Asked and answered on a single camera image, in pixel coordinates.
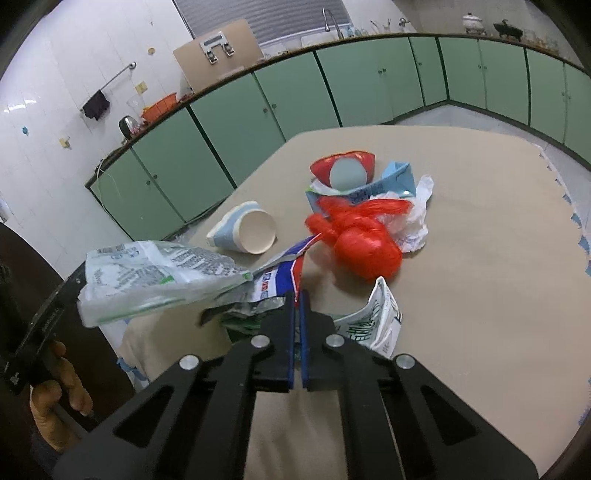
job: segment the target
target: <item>metal bolt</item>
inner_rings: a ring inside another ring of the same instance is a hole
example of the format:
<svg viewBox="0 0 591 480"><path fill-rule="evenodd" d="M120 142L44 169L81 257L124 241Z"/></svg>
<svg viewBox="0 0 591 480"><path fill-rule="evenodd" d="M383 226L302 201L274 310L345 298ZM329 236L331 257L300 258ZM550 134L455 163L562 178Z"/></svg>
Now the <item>metal bolt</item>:
<svg viewBox="0 0 591 480"><path fill-rule="evenodd" d="M410 370L415 364L416 361L414 358L410 355L407 355L406 353L396 357L396 365L398 365L403 370Z"/></svg>
<svg viewBox="0 0 591 480"><path fill-rule="evenodd" d="M199 358L197 358L195 355L185 355L178 361L178 364L183 370L192 370L198 366Z"/></svg>
<svg viewBox="0 0 591 480"><path fill-rule="evenodd" d="M267 335L255 335L251 338L251 345L254 348L265 348L271 343L271 339Z"/></svg>
<svg viewBox="0 0 591 480"><path fill-rule="evenodd" d="M328 346L331 346L332 348L338 348L345 344L345 339L342 335L339 335L338 333L333 333L329 335L328 337L326 337L324 341Z"/></svg>

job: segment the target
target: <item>human hand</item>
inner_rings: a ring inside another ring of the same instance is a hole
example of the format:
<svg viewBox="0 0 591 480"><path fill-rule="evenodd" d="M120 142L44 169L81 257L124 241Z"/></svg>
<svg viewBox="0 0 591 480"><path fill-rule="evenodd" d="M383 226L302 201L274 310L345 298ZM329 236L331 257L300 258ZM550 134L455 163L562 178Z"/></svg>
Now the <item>human hand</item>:
<svg viewBox="0 0 591 480"><path fill-rule="evenodd" d="M60 381L67 389L71 407L83 415L88 415L92 412L92 399L82 386L73 365L62 358L66 353L66 346L61 342L53 342L50 348L59 358ZM31 412L39 433L54 450L60 453L79 441L70 427L63 423L53 411L61 395L60 384L55 380L48 380L31 390L30 401Z"/></svg>

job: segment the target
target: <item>floor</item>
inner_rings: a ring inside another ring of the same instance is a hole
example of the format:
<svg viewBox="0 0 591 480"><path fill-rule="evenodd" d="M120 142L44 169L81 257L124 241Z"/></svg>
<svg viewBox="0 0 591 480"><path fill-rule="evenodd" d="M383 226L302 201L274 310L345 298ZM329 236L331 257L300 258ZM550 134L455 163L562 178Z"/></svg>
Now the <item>floor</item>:
<svg viewBox="0 0 591 480"><path fill-rule="evenodd" d="M580 218L582 235L591 243L591 171L584 168L576 160L569 157L548 142L506 122L497 120L482 113L467 110L454 105L444 105L428 112L407 118L399 125L429 125L437 127L463 127L521 137L544 149L544 153L560 174L566 190L570 194L573 210ZM174 241L187 242L200 226L203 219L197 221L186 231L178 235ZM591 275L591 257L587 272Z"/></svg>

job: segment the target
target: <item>window blind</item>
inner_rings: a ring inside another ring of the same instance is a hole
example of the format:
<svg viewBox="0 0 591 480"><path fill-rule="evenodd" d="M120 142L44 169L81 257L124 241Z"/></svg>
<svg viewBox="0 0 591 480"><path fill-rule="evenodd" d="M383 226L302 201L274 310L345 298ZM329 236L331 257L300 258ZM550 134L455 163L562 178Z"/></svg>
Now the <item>window blind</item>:
<svg viewBox="0 0 591 480"><path fill-rule="evenodd" d="M246 18L256 39L275 38L324 27L322 8L332 11L339 24L349 22L341 0L173 0L193 37ZM333 24L327 15L329 26Z"/></svg>

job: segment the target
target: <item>green cabinet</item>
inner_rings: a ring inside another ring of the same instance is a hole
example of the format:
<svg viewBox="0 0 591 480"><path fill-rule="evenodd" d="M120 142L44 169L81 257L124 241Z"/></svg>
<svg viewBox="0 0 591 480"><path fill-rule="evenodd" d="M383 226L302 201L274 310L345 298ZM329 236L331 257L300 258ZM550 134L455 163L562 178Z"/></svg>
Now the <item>green cabinet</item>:
<svg viewBox="0 0 591 480"><path fill-rule="evenodd" d="M394 116L422 107L421 83L408 39L382 38L371 43L376 49L378 71L386 83Z"/></svg>
<svg viewBox="0 0 591 480"><path fill-rule="evenodd" d="M237 185L285 143L252 74L221 86L190 107Z"/></svg>
<svg viewBox="0 0 591 480"><path fill-rule="evenodd" d="M564 63L534 50L526 52L530 67L530 127L562 143L566 122Z"/></svg>
<svg viewBox="0 0 591 480"><path fill-rule="evenodd" d="M131 150L121 155L91 189L133 240L161 240L183 226L183 219Z"/></svg>
<svg viewBox="0 0 591 480"><path fill-rule="evenodd" d="M255 76L286 140L302 132L339 127L313 53L279 61Z"/></svg>
<svg viewBox="0 0 591 480"><path fill-rule="evenodd" d="M491 40L478 40L478 44L486 108L527 125L530 103L524 48Z"/></svg>
<svg viewBox="0 0 591 480"><path fill-rule="evenodd" d="M417 61L425 105L447 99L445 78L435 37L409 37Z"/></svg>
<svg viewBox="0 0 591 480"><path fill-rule="evenodd" d="M570 65L566 74L566 135L564 144L591 163L591 79Z"/></svg>
<svg viewBox="0 0 591 480"><path fill-rule="evenodd" d="M394 118L375 40L318 50L343 127L379 125Z"/></svg>
<svg viewBox="0 0 591 480"><path fill-rule="evenodd" d="M185 221L233 192L233 187L186 109L133 147Z"/></svg>
<svg viewBox="0 0 591 480"><path fill-rule="evenodd" d="M445 63L449 98L468 105L486 108L484 76L478 40L440 38Z"/></svg>

